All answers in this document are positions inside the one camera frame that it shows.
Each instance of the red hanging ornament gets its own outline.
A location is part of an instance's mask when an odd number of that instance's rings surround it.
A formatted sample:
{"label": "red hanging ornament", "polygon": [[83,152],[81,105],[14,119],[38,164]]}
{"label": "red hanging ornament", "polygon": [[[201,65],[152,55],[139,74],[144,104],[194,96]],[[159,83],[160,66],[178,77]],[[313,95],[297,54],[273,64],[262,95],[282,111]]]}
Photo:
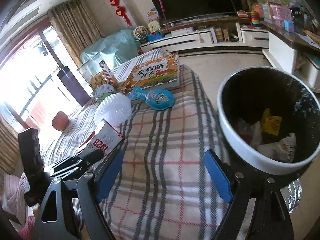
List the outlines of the red hanging ornament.
{"label": "red hanging ornament", "polygon": [[110,5],[117,7],[120,4],[120,0],[110,0]]}
{"label": "red hanging ornament", "polygon": [[126,22],[127,25],[132,26],[132,23],[130,21],[130,19],[127,17],[127,15],[125,14],[125,8],[123,6],[119,7],[116,10],[116,14],[120,17],[124,18],[124,21]]}

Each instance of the window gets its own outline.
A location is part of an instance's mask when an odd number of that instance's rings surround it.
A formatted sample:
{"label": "window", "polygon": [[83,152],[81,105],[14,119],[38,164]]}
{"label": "window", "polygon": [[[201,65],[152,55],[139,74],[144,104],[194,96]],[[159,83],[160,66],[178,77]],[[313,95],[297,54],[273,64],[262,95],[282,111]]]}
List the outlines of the window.
{"label": "window", "polygon": [[70,114],[78,105],[57,77],[65,65],[90,92],[54,28],[37,30],[0,69],[0,100],[10,105],[30,127],[41,130],[51,125],[57,112]]}

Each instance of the yellow wrapper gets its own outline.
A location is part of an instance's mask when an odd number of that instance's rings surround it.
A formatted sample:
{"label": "yellow wrapper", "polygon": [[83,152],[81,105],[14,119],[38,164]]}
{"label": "yellow wrapper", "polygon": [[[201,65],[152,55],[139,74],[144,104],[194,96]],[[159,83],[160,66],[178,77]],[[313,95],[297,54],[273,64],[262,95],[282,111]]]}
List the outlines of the yellow wrapper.
{"label": "yellow wrapper", "polygon": [[272,116],[270,109],[266,108],[261,119],[261,132],[266,132],[278,136],[281,120],[282,117],[277,115]]}

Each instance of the screw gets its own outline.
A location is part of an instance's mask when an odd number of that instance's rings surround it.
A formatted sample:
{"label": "screw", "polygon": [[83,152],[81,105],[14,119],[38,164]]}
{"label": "screw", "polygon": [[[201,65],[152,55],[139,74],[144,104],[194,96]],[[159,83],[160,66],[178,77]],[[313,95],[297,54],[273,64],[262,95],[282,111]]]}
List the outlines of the screw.
{"label": "screw", "polygon": [[60,178],[55,178],[55,179],[53,180],[53,183],[54,183],[54,184],[58,184],[58,183],[60,183],[60,181],[61,181]]}
{"label": "screw", "polygon": [[274,184],[275,180],[274,178],[267,178],[267,182],[271,183],[271,184]]}
{"label": "screw", "polygon": [[236,173],[236,178],[238,178],[238,179],[243,179],[243,178],[244,178],[243,173],[237,172],[237,173]]}
{"label": "screw", "polygon": [[91,179],[91,178],[93,177],[93,173],[87,172],[87,173],[84,175],[84,177],[85,177],[86,179]]}

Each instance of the printed number 1928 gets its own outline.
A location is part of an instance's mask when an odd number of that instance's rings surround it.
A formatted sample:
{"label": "printed number 1928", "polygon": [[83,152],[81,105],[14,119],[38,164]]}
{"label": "printed number 1928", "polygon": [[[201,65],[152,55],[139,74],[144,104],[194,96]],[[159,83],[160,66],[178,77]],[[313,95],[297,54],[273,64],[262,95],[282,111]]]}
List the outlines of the printed number 1928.
{"label": "printed number 1928", "polygon": [[102,150],[103,153],[105,153],[106,149],[108,149],[108,146],[99,139],[96,139],[92,145],[95,146],[97,149]]}

